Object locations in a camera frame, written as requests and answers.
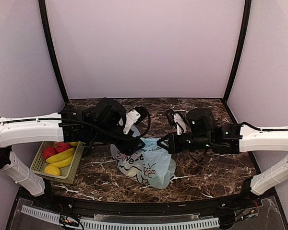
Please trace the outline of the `light blue plastic bag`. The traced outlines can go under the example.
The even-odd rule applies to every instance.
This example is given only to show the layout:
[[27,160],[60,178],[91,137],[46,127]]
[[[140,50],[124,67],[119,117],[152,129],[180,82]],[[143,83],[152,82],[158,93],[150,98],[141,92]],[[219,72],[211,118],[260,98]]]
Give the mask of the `light blue plastic bag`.
[[142,138],[142,140],[145,147],[131,156],[121,153],[115,145],[110,146],[117,168],[125,176],[130,168],[137,168],[142,171],[141,174],[129,179],[145,186],[165,189],[175,177],[176,162],[168,151],[157,145],[158,138]]

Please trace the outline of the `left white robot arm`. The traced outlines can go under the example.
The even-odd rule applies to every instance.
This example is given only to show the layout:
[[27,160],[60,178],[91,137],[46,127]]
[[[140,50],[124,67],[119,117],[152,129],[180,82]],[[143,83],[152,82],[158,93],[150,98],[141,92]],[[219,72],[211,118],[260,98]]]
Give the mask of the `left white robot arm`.
[[132,155],[144,147],[141,137],[133,136],[132,127],[145,118],[148,110],[142,106],[127,111],[118,101],[101,99],[96,106],[84,110],[62,110],[59,113],[26,118],[0,116],[0,171],[24,187],[48,209],[58,205],[58,198],[51,193],[51,186],[32,172],[17,155],[16,144],[54,141],[81,142],[92,146],[95,142],[113,144],[124,154]]

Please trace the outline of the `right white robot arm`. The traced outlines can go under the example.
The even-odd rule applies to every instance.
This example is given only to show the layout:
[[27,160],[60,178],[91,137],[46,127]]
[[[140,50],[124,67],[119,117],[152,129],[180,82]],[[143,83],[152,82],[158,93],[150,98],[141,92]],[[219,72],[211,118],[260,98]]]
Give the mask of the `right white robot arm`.
[[264,194],[270,188],[288,179],[288,126],[255,127],[247,122],[218,126],[208,108],[195,108],[184,118],[169,110],[166,117],[172,132],[157,141],[157,145],[169,154],[186,150],[211,150],[214,153],[239,154],[250,151],[284,151],[286,156],[277,164],[243,182],[241,193],[235,203],[245,208],[254,196]]

